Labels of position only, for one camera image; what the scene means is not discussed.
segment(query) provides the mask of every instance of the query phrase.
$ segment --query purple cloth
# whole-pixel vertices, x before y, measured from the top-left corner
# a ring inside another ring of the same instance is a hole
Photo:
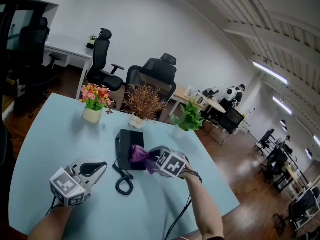
[[[132,159],[129,163],[143,162],[148,172],[153,175],[155,173],[154,169],[158,168],[157,160],[157,157],[151,156],[142,146],[132,146]]]

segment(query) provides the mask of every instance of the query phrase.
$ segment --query human hand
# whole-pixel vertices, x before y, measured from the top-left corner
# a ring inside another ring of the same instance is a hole
[[[185,160],[185,168],[182,170],[182,172],[179,174],[178,177],[183,180],[190,180],[193,178],[198,179],[196,175],[191,173],[191,172],[195,172],[195,170],[191,167],[188,160],[186,158],[184,158],[184,160]]]

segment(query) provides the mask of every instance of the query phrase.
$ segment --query fluorescent light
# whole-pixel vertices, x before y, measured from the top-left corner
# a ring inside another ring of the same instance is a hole
[[[283,78],[281,75],[278,75],[277,73],[273,72],[272,70],[270,70],[269,68],[260,65],[259,63],[256,63],[255,61],[252,62],[253,65],[255,65],[257,68],[263,70],[264,72],[267,72],[268,74],[270,74],[271,76],[274,76],[275,78],[278,78],[280,81],[284,82],[286,85],[288,84],[288,80]]]
[[[314,138],[314,140],[315,140],[315,142],[319,145],[319,147],[320,147],[320,140],[318,139],[318,137],[317,136],[313,136],[313,138]]]
[[[307,148],[305,152],[308,155],[308,157],[312,160],[313,154],[311,153],[310,149]]]
[[[276,97],[273,97],[273,100],[278,103],[285,111],[287,111],[290,115],[292,115],[292,111],[287,108],[280,100],[278,100]]]

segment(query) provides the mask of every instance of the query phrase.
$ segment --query green plant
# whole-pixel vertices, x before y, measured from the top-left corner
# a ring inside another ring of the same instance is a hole
[[[95,41],[96,39],[98,39],[98,37],[97,37],[97,35],[96,34],[92,34],[92,35],[90,35],[90,40],[92,40],[92,41]]]
[[[189,101],[185,108],[181,105],[183,112],[183,118],[179,118],[176,115],[171,115],[171,120],[175,125],[178,125],[182,130],[188,132],[189,130],[199,130],[202,126],[204,119],[201,118],[199,109],[196,107],[193,101]]]

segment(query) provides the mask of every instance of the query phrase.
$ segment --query coiled phone cord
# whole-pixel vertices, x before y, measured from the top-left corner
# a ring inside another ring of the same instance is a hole
[[[129,175],[126,175],[122,170],[120,170],[120,168],[116,165],[117,161],[118,161],[118,159],[115,160],[115,162],[114,162],[112,167],[121,175],[121,179],[119,179],[117,181],[117,183],[115,184],[115,189],[120,194],[122,194],[124,196],[129,196],[132,193],[132,191],[134,190],[134,188],[135,188],[133,183],[131,182],[134,179],[134,177],[128,171],[126,171],[126,172]],[[120,189],[120,184],[123,181],[126,181],[126,183],[128,183],[128,185],[129,185],[129,190],[128,191],[123,191],[122,189]]]

